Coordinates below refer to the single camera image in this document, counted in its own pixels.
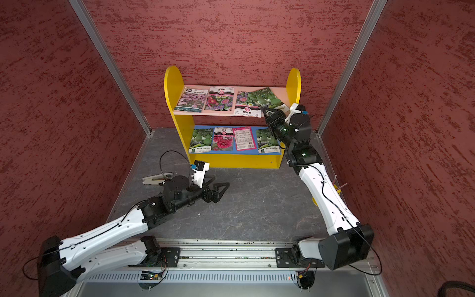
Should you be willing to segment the aluminium corner post left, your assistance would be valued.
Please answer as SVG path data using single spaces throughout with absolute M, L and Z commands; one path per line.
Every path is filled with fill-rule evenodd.
M 125 97 L 137 121 L 141 124 L 146 136 L 150 137 L 152 135 L 152 127 L 147 121 L 134 95 L 132 94 L 131 89 L 127 85 L 126 79 L 117 66 L 84 2 L 80 0 L 69 0 L 68 2 L 83 25 L 97 52 L 100 54 L 103 62 L 115 80 L 116 85 L 119 87 L 121 93 Z

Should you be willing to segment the green gourd seed bag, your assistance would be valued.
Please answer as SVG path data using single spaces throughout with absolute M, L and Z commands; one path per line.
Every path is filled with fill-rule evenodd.
M 289 108 L 267 87 L 247 93 L 248 98 L 261 110 L 269 108 L 289 112 Z

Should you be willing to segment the pink flower seed bag top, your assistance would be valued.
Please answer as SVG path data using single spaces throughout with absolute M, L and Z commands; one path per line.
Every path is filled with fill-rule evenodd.
M 207 95 L 204 110 L 231 111 L 235 89 L 232 87 L 211 87 Z

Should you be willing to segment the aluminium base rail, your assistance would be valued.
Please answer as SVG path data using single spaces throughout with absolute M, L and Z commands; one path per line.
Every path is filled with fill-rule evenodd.
M 168 267 L 125 267 L 76 285 L 71 297 L 385 297 L 373 255 L 335 271 L 314 264 L 298 277 L 290 242 L 159 240 Z

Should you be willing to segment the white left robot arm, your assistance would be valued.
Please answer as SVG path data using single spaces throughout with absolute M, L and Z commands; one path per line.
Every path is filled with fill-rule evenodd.
M 229 187 L 229 183 L 215 183 L 213 176 L 200 186 L 185 176 L 175 176 L 163 183 L 162 192 L 138 202 L 110 223 L 71 238 L 44 240 L 37 260 L 39 295 L 60 297 L 87 277 L 115 268 L 168 267 L 153 236 L 121 248 L 116 244 L 156 228 L 198 200 L 218 203 Z

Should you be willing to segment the aster seed bag top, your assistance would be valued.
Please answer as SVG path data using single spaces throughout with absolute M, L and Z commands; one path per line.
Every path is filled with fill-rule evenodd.
M 249 97 L 248 92 L 238 91 L 235 107 L 233 108 L 233 115 L 260 118 L 262 111 L 259 106 Z

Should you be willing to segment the purple flower seed bag top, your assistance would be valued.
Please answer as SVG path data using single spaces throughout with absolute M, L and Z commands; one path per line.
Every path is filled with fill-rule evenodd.
M 208 93 L 207 89 L 185 88 L 174 110 L 201 113 Z

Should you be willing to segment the aluminium corner post right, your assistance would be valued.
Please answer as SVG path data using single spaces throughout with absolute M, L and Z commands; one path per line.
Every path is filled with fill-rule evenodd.
M 325 110 L 325 113 L 320 120 L 317 135 L 319 138 L 322 138 L 324 135 L 325 128 L 327 127 L 330 118 L 332 117 L 336 106 L 338 105 L 343 92 L 345 91 L 347 83 L 350 81 L 350 78 L 355 70 L 359 59 L 369 41 L 374 28 L 387 4 L 387 0 L 374 0 L 368 12 L 368 15 L 362 25 L 359 35 L 355 41 L 354 47 L 351 50 L 351 53 L 348 57 L 348 60 L 345 64 L 345 68 L 341 73 L 341 76 L 336 84 L 335 90 L 332 94 L 332 97 L 329 101 L 329 104 Z

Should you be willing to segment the white stapler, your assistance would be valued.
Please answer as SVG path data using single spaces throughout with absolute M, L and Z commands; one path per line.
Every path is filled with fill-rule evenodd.
M 142 178 L 142 184 L 146 186 L 160 186 L 166 180 L 172 179 L 172 177 L 173 177 L 172 172 L 158 174 L 154 176 L 148 176 L 148 177 Z

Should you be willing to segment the yellow shelf unit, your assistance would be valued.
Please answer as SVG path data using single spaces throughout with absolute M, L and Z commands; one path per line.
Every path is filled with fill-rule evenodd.
M 301 73 L 297 68 L 293 68 L 288 76 L 286 87 L 270 87 L 274 94 L 288 107 L 297 104 L 301 97 Z M 164 78 L 164 92 L 168 110 L 173 119 L 174 125 L 178 132 L 185 153 L 188 156 L 190 164 L 196 160 L 210 163 L 212 168 L 256 168 L 256 169 L 279 169 L 283 160 L 284 150 L 279 148 L 277 153 L 259 153 L 255 150 L 236 151 L 211 151 L 208 153 L 198 153 L 196 149 L 190 149 L 193 132 L 195 129 L 214 128 L 214 127 L 246 127 L 246 117 L 235 116 L 233 111 L 202 111 L 201 113 L 193 113 L 186 111 L 178 111 L 176 107 L 182 93 L 186 89 L 207 89 L 210 85 L 185 85 L 182 74 L 176 66 L 169 66 Z M 212 122 L 216 125 L 196 125 L 195 116 L 211 116 L 226 120 L 222 123 Z M 230 123 L 232 118 L 239 119 L 238 124 Z

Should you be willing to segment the pink back-side seed bag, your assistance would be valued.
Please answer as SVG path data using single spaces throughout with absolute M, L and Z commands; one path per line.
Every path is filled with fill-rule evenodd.
M 254 135 L 252 133 L 252 127 L 237 127 L 233 128 L 233 134 L 235 138 L 235 146 L 238 152 L 254 150 L 257 148 Z

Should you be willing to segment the pink flower seed bag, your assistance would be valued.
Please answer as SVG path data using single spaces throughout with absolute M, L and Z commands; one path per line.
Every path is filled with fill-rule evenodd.
M 207 95 L 204 110 L 231 111 L 235 89 L 232 87 L 211 87 Z
M 212 139 L 212 151 L 232 151 L 234 134 L 232 127 L 215 127 Z

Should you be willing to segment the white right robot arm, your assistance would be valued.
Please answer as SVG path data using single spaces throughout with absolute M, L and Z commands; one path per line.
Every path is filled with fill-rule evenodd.
M 322 157 L 310 143 L 312 128 L 308 112 L 294 104 L 286 115 L 265 108 L 265 121 L 274 138 L 285 147 L 289 167 L 307 186 L 325 222 L 323 240 L 306 238 L 298 242 L 298 256 L 322 261 L 331 270 L 365 260 L 371 250 L 374 232 L 353 215 L 335 189 Z

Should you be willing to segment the green seed bag lower right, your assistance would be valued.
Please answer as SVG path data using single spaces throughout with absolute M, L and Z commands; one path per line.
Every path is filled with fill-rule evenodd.
M 269 128 L 257 129 L 256 140 L 259 154 L 273 154 L 281 152 L 279 143 L 272 135 Z

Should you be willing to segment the aluminium corner post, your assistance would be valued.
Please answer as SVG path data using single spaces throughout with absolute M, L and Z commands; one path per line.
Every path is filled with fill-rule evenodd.
M 97 52 L 100 54 L 103 62 L 115 80 L 116 85 L 119 87 L 121 93 L 125 97 L 137 121 L 141 124 L 146 136 L 150 137 L 152 135 L 152 127 L 147 121 L 134 95 L 132 94 L 131 89 L 127 85 L 126 79 L 117 66 L 84 2 L 80 0 L 69 0 L 68 2 L 83 25 Z
M 338 105 L 343 92 L 345 91 L 347 83 L 350 81 L 350 78 L 355 70 L 359 59 L 369 41 L 374 28 L 387 4 L 387 0 L 374 0 L 368 12 L 368 15 L 362 25 L 359 35 L 355 41 L 354 47 L 351 50 L 351 53 L 348 57 L 348 60 L 345 64 L 345 68 L 341 73 L 341 76 L 336 84 L 335 90 L 332 94 L 332 97 L 329 101 L 329 104 L 325 110 L 325 113 L 320 120 L 317 135 L 319 138 L 322 138 L 324 135 L 325 128 L 327 127 L 330 118 L 332 117 L 336 106 Z

